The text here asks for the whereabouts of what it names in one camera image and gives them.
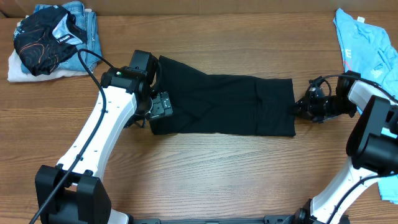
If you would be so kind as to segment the black t-shirt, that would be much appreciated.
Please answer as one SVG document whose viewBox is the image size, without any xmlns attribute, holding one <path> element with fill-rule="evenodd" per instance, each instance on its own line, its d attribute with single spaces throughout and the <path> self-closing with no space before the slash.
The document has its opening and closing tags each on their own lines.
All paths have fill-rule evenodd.
<svg viewBox="0 0 398 224">
<path fill-rule="evenodd" d="M 159 62 L 159 90 L 169 94 L 173 113 L 150 122 L 153 134 L 295 136 L 292 79 L 207 75 L 164 56 Z"/>
</svg>

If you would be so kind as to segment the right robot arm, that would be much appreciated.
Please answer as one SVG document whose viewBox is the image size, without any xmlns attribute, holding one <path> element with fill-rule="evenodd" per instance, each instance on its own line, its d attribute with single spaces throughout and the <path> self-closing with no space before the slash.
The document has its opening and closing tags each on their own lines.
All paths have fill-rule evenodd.
<svg viewBox="0 0 398 224">
<path fill-rule="evenodd" d="M 351 70 L 337 75 L 336 93 L 324 94 L 328 77 L 309 81 L 292 107 L 301 119 L 323 123 L 361 111 L 346 143 L 347 160 L 327 187 L 286 223 L 348 223 L 343 215 L 370 186 L 397 174 L 397 100 L 376 82 Z"/>
</svg>

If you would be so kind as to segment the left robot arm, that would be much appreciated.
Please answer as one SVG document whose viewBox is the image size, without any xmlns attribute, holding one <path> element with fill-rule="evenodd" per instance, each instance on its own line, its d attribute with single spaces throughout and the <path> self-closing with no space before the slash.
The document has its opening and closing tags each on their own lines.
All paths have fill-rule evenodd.
<svg viewBox="0 0 398 224">
<path fill-rule="evenodd" d="M 103 177 L 124 128 L 144 128 L 173 113 L 168 94 L 159 92 L 161 76 L 158 59 L 135 50 L 128 66 L 110 66 L 94 81 L 98 99 L 75 142 L 57 165 L 36 173 L 39 209 L 32 223 L 133 223 L 132 215 L 112 208 Z"/>
</svg>

